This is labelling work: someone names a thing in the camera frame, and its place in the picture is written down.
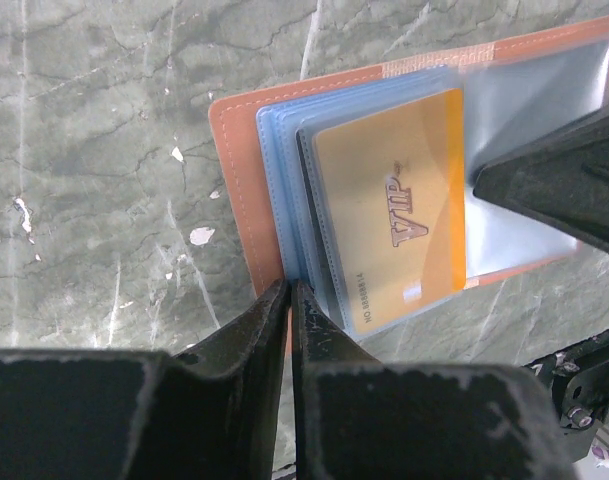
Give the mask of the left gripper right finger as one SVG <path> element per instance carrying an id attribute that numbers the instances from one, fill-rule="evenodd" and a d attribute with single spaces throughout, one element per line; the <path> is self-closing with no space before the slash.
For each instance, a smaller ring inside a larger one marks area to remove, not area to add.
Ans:
<path id="1" fill-rule="evenodd" d="M 292 291 L 301 479 L 572 479 L 548 392 L 523 368 L 383 363 Z"/>

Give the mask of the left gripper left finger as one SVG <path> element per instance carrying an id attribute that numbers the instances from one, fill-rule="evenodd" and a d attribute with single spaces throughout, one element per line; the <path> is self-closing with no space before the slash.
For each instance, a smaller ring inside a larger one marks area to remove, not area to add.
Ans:
<path id="1" fill-rule="evenodd" d="M 290 287 L 177 355 L 0 349 L 0 479 L 267 479 Z"/>

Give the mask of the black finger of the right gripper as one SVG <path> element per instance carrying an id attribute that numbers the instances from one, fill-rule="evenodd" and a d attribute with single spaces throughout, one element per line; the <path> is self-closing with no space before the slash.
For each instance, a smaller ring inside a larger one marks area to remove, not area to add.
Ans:
<path id="1" fill-rule="evenodd" d="M 609 103 L 483 167 L 473 194 L 609 254 Z"/>

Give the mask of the gold VIP card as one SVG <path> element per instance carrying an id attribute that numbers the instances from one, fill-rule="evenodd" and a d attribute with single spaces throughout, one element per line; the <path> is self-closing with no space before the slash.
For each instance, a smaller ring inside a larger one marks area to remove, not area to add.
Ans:
<path id="1" fill-rule="evenodd" d="M 316 133 L 346 322 L 365 336 L 467 281 L 459 88 Z"/>

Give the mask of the orange leather card holder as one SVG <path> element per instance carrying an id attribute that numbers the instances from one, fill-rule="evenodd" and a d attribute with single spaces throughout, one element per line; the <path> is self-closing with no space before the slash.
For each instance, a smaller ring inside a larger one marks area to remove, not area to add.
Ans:
<path id="1" fill-rule="evenodd" d="M 346 322 L 316 133 L 445 90 L 463 92 L 464 288 L 365 336 Z M 609 16 L 494 42 L 416 54 L 217 100 L 209 120 L 257 293 L 303 280 L 344 332 L 363 339 L 463 291 L 574 254 L 576 239 L 475 198 L 491 161 L 597 112 L 609 100 Z"/>

